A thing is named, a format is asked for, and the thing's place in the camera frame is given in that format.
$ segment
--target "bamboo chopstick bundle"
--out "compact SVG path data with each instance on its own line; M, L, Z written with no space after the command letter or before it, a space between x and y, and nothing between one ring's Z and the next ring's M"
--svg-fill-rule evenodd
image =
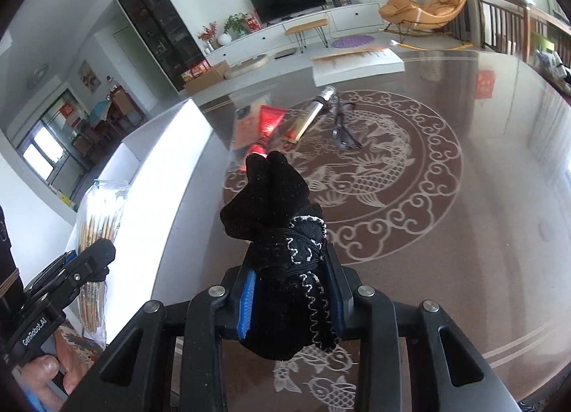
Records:
M127 201L129 184L97 179L79 205L77 217L77 253L89 248L99 238L115 240ZM105 348L105 296L107 284L89 281L79 292L79 318L87 334Z

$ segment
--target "wooden railing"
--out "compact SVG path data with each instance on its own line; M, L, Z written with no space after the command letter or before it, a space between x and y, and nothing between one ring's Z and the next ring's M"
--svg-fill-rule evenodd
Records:
M571 28L556 17L534 6L529 7L532 32L543 35L555 44L555 51L568 68L571 67Z
M536 32L553 42L563 64L571 67L571 28L566 23L521 0L478 1L483 48L527 62Z
M481 45L498 53L529 59L530 16L521 0L478 0L480 3Z

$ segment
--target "glass cabinet door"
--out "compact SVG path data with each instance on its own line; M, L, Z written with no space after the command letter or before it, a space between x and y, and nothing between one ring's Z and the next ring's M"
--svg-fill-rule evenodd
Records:
M181 74L204 59L170 0L119 0L135 29L175 88Z

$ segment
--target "black fabric cover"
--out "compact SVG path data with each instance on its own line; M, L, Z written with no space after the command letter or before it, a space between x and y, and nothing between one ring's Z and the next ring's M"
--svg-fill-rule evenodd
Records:
M256 289L250 330L241 343L282 361L312 344L330 350L337 338L319 284L319 247L310 250L313 242L324 245L321 207L309 202L307 184L279 152L249 155L246 174L248 184L221 211L226 233L252 242L247 255Z

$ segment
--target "orange bench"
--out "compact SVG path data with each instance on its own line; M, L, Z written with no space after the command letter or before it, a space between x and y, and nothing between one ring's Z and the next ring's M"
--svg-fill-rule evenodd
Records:
M305 31L310 31L311 29L315 29L322 43L325 45L326 48L329 48L325 32L323 31L323 26L327 24L329 24L327 18L318 19L317 21L311 21L305 24L300 24L300 25L295 25L294 27L290 27L289 29L285 30L285 34L286 35L295 34L295 39L298 41L299 49L303 53L303 49L307 48L307 44L305 43Z

